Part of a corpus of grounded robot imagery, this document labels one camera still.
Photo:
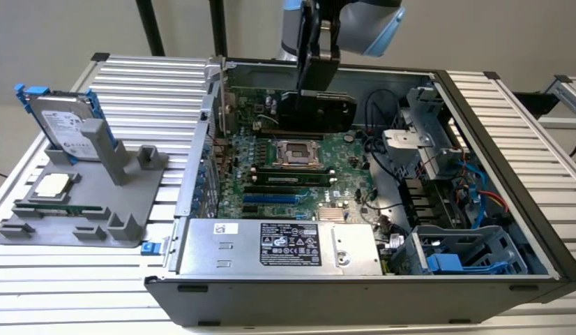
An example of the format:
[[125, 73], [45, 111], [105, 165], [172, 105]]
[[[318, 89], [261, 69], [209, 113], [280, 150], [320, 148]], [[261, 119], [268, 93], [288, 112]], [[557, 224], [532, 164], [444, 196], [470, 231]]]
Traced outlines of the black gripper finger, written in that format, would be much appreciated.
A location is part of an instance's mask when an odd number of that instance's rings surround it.
[[337, 63], [325, 68], [312, 66], [312, 2], [302, 2], [300, 34], [297, 43], [297, 98], [296, 110], [308, 112], [316, 104], [316, 94], [324, 91], [329, 84]]

